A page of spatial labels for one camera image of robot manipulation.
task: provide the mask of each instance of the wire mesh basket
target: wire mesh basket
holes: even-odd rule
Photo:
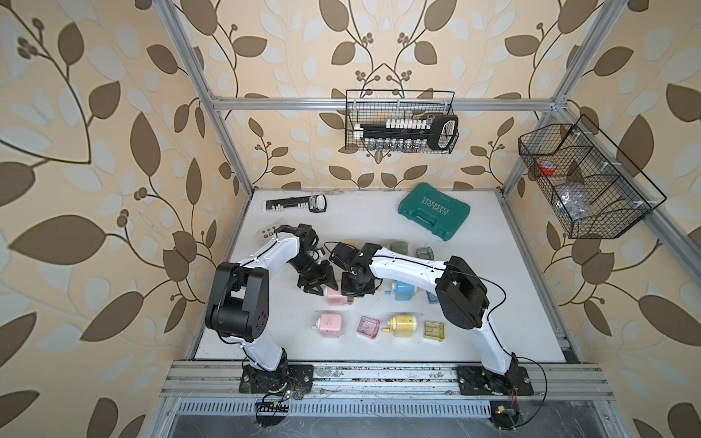
[[[452,91],[346,91],[346,149],[451,153],[458,141]]]
[[[582,116],[574,124],[552,124],[519,137],[519,155],[569,238],[614,239],[667,197],[602,131],[621,163],[607,158],[590,137],[595,124]],[[647,198],[638,186],[656,191]]]

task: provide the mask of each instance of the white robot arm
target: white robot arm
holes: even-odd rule
[[[518,360],[498,340],[489,320],[484,283],[460,257],[427,261],[373,243],[366,243],[361,249],[339,243],[332,252],[331,261],[346,271],[341,277],[344,295],[371,294],[376,289],[375,280],[383,279],[399,280],[435,292],[446,319],[470,330],[490,388],[504,393],[505,388],[511,386]]]
[[[269,317],[268,277],[289,262],[299,273],[297,285],[305,292],[323,295],[322,285],[338,287],[329,261],[317,264],[309,254],[317,244],[318,238],[310,226],[281,226],[251,256],[217,268],[207,300],[205,325],[224,342],[239,345],[258,370],[280,374],[287,366],[285,351],[265,328]],[[503,388],[510,387],[518,360],[501,345],[489,321],[486,287],[460,257],[426,261],[372,243],[361,249],[339,243],[330,259],[345,271],[341,292],[346,296],[372,294],[375,281],[382,279],[435,292],[446,319],[470,330],[490,388],[504,393]],[[245,290],[243,299],[231,296],[232,291],[241,289]]]
[[[317,244],[311,226],[284,225],[254,254],[217,267],[205,326],[215,330],[223,342],[239,345],[254,368],[276,371],[285,362],[284,350],[265,328],[269,277],[289,262],[299,273],[297,286],[305,292],[323,295],[323,285],[338,288],[330,263],[317,264],[309,254]],[[245,291],[243,299],[231,296],[232,291],[241,290]]]

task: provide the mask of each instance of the metal grate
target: metal grate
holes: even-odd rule
[[[451,153],[458,141],[454,95],[433,90],[347,90],[345,148]]]
[[[255,399],[189,397],[180,402],[180,415],[253,416]],[[298,417],[410,417],[488,418],[490,405],[482,400],[290,400],[288,415]]]
[[[529,132],[519,137],[519,155],[568,237],[613,239],[667,198],[620,149],[621,163],[605,157],[586,135],[591,126],[580,118]],[[626,170],[647,179],[662,200],[647,199],[624,177]]]

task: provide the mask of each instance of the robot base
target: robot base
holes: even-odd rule
[[[512,383],[490,379],[480,366],[456,367],[461,395],[510,395],[516,389],[518,395],[533,395],[533,386],[524,367],[517,367]]]
[[[289,388],[286,383],[289,378],[292,378],[294,390],[290,395],[296,400],[301,400],[311,391],[313,374],[312,365],[288,365],[287,352],[283,350],[280,366],[275,371],[265,371],[245,365],[238,391],[241,394],[275,394],[287,391]]]

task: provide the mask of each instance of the leaf wallpaper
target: leaf wallpaper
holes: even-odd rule
[[[450,154],[370,152],[346,147],[343,119],[316,111],[225,111],[254,186],[263,189],[443,189],[501,186],[518,158],[517,138],[531,131],[530,111],[462,111]],[[229,166],[223,164],[228,176]]]
[[[224,97],[552,96],[603,0],[174,0]]]
[[[2,0],[0,42],[0,435],[136,437],[244,196],[150,2]]]
[[[701,246],[701,5],[631,0],[570,100],[669,196]],[[512,207],[584,359],[600,363],[641,438],[701,435],[701,289],[645,223],[616,240],[566,239],[524,175]]]

